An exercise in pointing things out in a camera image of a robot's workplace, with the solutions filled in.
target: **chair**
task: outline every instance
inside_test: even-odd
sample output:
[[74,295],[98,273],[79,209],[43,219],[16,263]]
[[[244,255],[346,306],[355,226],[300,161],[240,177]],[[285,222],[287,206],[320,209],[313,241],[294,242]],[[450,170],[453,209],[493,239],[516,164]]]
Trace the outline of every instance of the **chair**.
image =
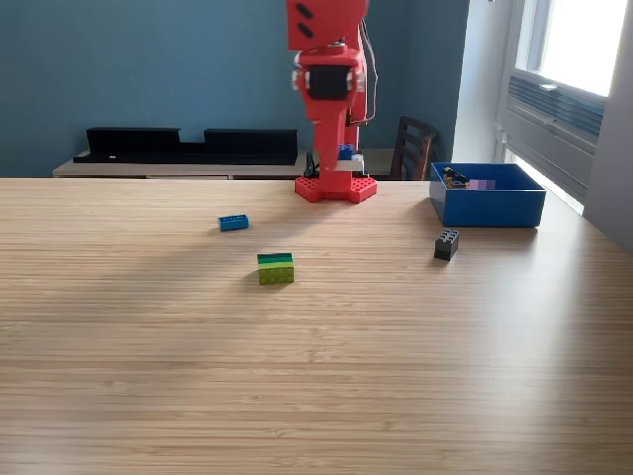
[[[401,117],[390,179],[402,181],[404,166],[411,181],[425,180],[437,137],[437,131],[427,124],[411,117]],[[409,173],[411,166],[414,167],[413,173]]]

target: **black lego brick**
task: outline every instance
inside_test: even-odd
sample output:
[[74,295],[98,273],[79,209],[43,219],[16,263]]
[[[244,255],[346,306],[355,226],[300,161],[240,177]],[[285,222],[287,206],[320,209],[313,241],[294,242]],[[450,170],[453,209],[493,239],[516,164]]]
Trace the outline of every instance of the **black lego brick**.
[[445,260],[451,260],[451,258],[457,252],[459,246],[459,232],[446,230],[439,239],[435,242],[435,257],[441,259],[448,256]]
[[308,94],[316,101],[342,101],[349,95],[347,74],[349,66],[309,66],[310,89]]

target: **blue box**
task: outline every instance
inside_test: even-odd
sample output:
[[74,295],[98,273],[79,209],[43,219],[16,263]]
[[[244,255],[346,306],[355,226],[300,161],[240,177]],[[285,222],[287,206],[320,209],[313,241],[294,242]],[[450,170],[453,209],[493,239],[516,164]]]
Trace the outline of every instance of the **blue box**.
[[223,233],[226,231],[245,230],[248,228],[248,218],[246,218],[246,215],[218,218],[218,226]]
[[[449,190],[443,169],[469,180],[494,180],[495,190]],[[479,228],[536,228],[541,224],[546,191],[520,166],[502,163],[432,163],[430,195],[442,225]]]

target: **red robot arm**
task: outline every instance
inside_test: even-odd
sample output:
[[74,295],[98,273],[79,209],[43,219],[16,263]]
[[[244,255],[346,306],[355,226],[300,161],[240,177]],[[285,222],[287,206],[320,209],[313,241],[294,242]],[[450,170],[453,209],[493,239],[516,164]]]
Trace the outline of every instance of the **red robot arm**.
[[[354,178],[351,171],[363,167],[358,146],[367,115],[367,61],[361,33],[368,5],[369,0],[286,0],[288,48],[300,51],[293,83],[315,124],[320,168],[318,178],[299,178],[295,190],[311,202],[359,203],[378,190],[375,180]],[[342,145],[347,152],[353,148],[352,160],[339,160]]]

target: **cable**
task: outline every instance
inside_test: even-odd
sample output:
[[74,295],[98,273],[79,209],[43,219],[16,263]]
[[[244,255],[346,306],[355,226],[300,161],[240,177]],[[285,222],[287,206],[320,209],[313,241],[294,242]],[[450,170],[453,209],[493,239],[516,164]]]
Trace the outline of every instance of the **cable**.
[[374,79],[375,79],[374,81],[374,107],[373,107],[372,115],[370,117],[366,118],[363,121],[353,121],[351,125],[366,126],[370,122],[372,122],[374,119],[376,119],[377,96],[378,96],[378,70],[376,68],[376,56],[374,55],[374,48],[372,47],[372,42],[369,40],[369,32],[367,31],[367,23],[365,22],[365,19],[363,19],[363,23],[361,23],[360,33],[361,33],[361,37],[364,43],[367,45],[367,51],[369,52],[369,55],[371,57],[372,69],[374,71]]

